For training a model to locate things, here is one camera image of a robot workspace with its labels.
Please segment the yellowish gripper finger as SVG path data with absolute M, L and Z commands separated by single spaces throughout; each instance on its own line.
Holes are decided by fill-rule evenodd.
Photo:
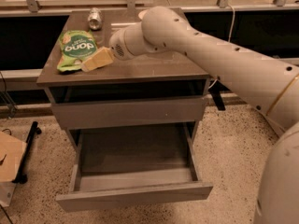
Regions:
M 81 64 L 81 70 L 84 72 L 90 72 L 97 68 L 109 65 L 113 63 L 113 61 L 113 52 L 106 47 L 102 47 Z

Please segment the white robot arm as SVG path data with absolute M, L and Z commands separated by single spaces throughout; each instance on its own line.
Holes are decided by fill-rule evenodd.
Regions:
M 82 69 L 165 50 L 186 56 L 284 132 L 263 169 L 254 224 L 298 224 L 299 67 L 201 33 L 175 11 L 153 7 L 117 31 Z

